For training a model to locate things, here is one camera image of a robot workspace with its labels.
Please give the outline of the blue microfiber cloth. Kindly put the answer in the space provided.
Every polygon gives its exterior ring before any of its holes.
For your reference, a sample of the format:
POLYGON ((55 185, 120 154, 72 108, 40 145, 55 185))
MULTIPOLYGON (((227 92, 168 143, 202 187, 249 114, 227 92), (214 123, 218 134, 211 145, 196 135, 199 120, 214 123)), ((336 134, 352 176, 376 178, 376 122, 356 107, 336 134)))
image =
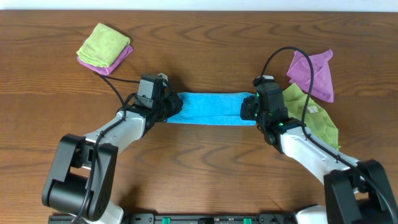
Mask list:
POLYGON ((183 101, 181 112, 167 119, 168 123, 210 126, 254 126, 255 121, 240 117, 243 99, 251 93, 189 93, 178 94, 183 101))

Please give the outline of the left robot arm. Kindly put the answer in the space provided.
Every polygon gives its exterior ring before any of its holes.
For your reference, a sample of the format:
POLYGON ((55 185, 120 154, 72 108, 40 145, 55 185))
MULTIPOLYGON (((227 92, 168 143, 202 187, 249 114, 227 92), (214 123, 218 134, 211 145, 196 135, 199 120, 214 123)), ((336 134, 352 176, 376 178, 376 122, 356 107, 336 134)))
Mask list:
POLYGON ((65 212, 77 223, 121 223, 124 210, 111 200, 117 158, 154 123, 182 110, 174 92, 133 96, 116 116, 84 136, 64 135, 42 192, 42 204, 65 212))

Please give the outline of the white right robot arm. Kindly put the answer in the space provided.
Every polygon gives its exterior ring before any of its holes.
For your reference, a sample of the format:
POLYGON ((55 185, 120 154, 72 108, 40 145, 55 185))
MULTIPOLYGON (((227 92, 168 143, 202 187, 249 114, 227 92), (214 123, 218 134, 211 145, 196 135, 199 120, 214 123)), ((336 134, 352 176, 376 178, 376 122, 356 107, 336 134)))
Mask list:
POLYGON ((333 149, 287 116, 283 101, 243 100, 241 117, 257 123, 266 143, 293 158, 324 186, 325 205, 295 211, 294 223, 397 223, 397 204, 383 166, 333 149))

